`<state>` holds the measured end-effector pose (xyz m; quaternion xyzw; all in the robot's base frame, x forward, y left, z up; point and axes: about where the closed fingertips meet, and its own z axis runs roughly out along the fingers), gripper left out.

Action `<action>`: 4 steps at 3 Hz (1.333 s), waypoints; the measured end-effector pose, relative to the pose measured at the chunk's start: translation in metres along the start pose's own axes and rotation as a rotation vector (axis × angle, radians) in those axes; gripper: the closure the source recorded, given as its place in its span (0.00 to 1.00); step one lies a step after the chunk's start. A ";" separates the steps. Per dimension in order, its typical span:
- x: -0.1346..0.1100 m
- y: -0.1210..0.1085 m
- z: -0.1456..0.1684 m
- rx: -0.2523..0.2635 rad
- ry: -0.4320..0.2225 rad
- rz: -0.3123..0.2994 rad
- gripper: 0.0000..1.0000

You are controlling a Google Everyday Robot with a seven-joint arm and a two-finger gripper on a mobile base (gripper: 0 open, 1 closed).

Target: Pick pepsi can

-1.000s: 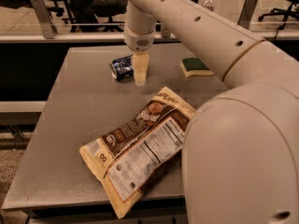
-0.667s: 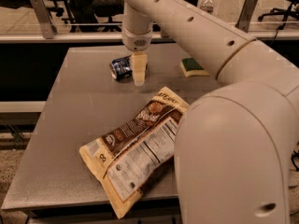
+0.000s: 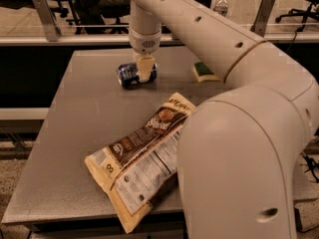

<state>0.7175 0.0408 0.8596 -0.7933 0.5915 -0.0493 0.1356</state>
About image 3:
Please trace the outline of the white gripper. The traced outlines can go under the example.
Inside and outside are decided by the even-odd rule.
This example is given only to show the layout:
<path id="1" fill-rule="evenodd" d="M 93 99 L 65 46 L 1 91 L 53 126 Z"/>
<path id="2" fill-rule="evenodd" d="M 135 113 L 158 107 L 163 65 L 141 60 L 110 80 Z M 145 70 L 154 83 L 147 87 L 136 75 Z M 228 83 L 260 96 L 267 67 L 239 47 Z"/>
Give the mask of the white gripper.
<path id="1" fill-rule="evenodd" d="M 160 46 L 161 31 L 154 34 L 141 34 L 129 27 L 130 44 L 138 54 L 151 54 Z M 150 79 L 155 58 L 151 55 L 140 55 L 137 60 L 139 78 L 142 83 Z"/>

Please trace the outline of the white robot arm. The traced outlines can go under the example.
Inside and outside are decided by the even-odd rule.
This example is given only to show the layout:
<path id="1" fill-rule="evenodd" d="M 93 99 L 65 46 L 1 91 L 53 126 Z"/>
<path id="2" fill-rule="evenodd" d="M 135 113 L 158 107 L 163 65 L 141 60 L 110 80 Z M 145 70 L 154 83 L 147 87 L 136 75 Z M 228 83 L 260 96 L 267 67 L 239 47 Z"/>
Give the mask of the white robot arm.
<path id="1" fill-rule="evenodd" d="M 314 77 L 193 0 L 131 0 L 227 85 L 186 120 L 177 175 L 189 239 L 297 239 L 293 171 L 318 128 Z"/>

